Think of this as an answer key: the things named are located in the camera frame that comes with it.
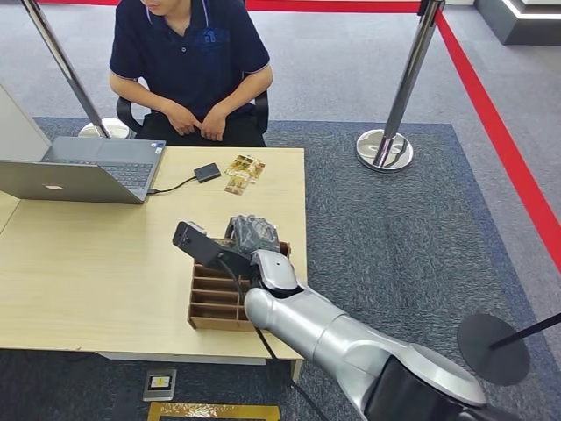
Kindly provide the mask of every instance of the silver robotic arm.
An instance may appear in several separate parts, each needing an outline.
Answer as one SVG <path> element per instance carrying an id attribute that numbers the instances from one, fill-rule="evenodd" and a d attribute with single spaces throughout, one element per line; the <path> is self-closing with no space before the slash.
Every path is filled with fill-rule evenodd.
<path id="1" fill-rule="evenodd" d="M 173 243 L 205 266 L 226 264 L 235 276 L 250 277 L 244 306 L 253 325 L 328 373 L 365 421 L 518 419 L 488 407 L 480 384 L 462 367 L 376 331 L 298 282 L 281 253 L 257 250 L 248 259 L 193 223 L 179 223 Z"/>

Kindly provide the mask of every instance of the cardboard organizer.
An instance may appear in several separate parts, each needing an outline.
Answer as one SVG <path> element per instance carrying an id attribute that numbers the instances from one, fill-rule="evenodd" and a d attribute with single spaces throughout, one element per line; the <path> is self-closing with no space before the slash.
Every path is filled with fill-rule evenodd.
<path id="1" fill-rule="evenodd" d="M 281 253 L 290 257 L 290 245 L 281 242 Z M 240 285 L 246 293 L 250 289 L 250 280 L 240 277 Z M 205 268 L 196 261 L 193 265 L 187 321 L 193 329 L 254 331 L 231 277 L 222 270 Z"/>

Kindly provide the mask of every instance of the chair armrest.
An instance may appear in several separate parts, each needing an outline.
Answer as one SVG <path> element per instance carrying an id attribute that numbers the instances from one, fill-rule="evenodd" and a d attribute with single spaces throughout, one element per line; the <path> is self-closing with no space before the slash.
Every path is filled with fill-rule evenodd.
<path id="1" fill-rule="evenodd" d="M 259 133 L 263 134 L 268 127 L 268 98 L 265 91 L 256 98 L 256 118 Z"/>
<path id="2" fill-rule="evenodd" d="M 135 133 L 139 133 L 143 128 L 132 116 L 132 103 L 121 96 L 117 100 L 117 116 Z"/>

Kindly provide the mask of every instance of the blue carpet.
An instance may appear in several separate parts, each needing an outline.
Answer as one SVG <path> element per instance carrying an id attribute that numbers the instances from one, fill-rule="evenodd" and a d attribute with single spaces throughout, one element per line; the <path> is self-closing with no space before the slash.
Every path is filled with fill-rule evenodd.
<path id="1" fill-rule="evenodd" d="M 86 123 L 37 122 L 51 138 L 73 135 Z M 403 125 L 415 157 L 395 175 L 372 173 L 354 157 L 359 134 L 378 127 L 271 123 L 268 145 L 305 149 L 311 287 L 362 322 L 461 365 L 456 331 L 467 315 L 489 312 L 519 327 L 535 321 L 450 125 Z M 559 368 L 543 336 L 528 344 L 532 360 L 528 378 L 510 388 L 482 381 L 489 401 L 529 421 L 561 419 Z M 139 394 L 151 364 L 97 356 L 72 364 L 65 357 L 0 354 L 5 380 L 0 399 L 7 408 L 2 419 L 105 420 L 121 413 L 146 419 L 147 405 Z M 283 420 L 316 419 L 271 364 L 173 366 L 179 372 L 176 402 L 276 404 Z M 24 387 L 13 388 L 15 382 Z M 330 420 L 357 419 L 340 391 L 311 365 L 305 364 L 300 383 Z M 122 398 L 127 391 L 133 398 Z"/>

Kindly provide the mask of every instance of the stanchion base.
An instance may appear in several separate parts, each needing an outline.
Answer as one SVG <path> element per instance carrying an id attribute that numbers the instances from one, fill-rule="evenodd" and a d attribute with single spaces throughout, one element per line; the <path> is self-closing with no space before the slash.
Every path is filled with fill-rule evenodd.
<path id="1" fill-rule="evenodd" d="M 498 340 L 516 333 L 513 327 L 489 314 L 464 319 L 458 330 L 458 345 L 468 366 L 483 379 L 500 386 L 524 380 L 530 370 L 530 355 L 523 339 L 492 350 Z"/>
<path id="2" fill-rule="evenodd" d="M 384 137 L 383 130 L 370 130 L 357 140 L 357 157 L 360 163 L 381 173 L 393 173 L 404 169 L 412 160 L 412 146 L 401 134 L 397 134 L 383 166 L 374 165 L 374 158 Z"/>
<path id="3" fill-rule="evenodd" d="M 132 136 L 130 129 L 118 118 L 103 118 L 101 120 L 101 124 L 103 124 L 112 138 L 129 139 Z M 90 123 L 81 130 L 78 136 L 81 138 L 99 138 L 100 135 L 97 130 L 95 130 L 95 127 L 94 127 L 93 124 Z"/>

